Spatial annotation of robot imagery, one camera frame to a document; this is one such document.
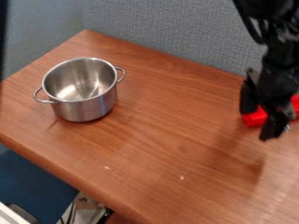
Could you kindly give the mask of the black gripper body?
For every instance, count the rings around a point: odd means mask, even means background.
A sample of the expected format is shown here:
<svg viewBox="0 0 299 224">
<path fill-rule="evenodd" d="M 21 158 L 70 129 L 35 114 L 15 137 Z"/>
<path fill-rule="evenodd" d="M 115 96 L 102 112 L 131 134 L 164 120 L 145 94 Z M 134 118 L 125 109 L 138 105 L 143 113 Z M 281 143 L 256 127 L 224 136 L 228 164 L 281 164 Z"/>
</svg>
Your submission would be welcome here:
<svg viewBox="0 0 299 224">
<path fill-rule="evenodd" d="M 299 61 L 290 58 L 264 56 L 261 70 L 246 70 L 246 77 L 256 85 L 257 106 L 276 107 L 296 118 L 290 100 L 299 91 Z"/>
</svg>

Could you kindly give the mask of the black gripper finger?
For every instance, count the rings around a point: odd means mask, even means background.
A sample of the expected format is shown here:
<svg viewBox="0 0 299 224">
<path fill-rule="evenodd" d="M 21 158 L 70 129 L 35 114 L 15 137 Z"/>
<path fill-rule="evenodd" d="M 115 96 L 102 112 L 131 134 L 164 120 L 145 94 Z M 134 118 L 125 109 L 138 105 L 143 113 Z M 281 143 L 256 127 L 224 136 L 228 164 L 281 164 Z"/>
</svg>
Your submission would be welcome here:
<svg viewBox="0 0 299 224">
<path fill-rule="evenodd" d="M 281 136 L 289 123 L 289 117 L 276 107 L 262 106 L 262 109 L 266 114 L 266 119 L 261 127 L 258 139 L 266 141 Z"/>
<path fill-rule="evenodd" d="M 249 78 L 241 83 L 238 93 L 238 113 L 241 115 L 250 114 L 257 110 L 256 85 Z"/>
</svg>

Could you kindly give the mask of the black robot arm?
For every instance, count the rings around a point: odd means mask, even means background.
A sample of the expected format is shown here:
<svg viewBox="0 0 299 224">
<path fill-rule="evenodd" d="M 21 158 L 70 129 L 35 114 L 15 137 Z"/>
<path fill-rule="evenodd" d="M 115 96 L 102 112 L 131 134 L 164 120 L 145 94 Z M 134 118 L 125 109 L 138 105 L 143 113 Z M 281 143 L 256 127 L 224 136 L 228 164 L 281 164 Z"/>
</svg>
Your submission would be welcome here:
<svg viewBox="0 0 299 224">
<path fill-rule="evenodd" d="M 280 137 L 296 118 L 299 93 L 299 0 L 232 0 L 252 39 L 265 46 L 261 69 L 246 70 L 238 112 L 266 114 L 258 139 Z"/>
</svg>

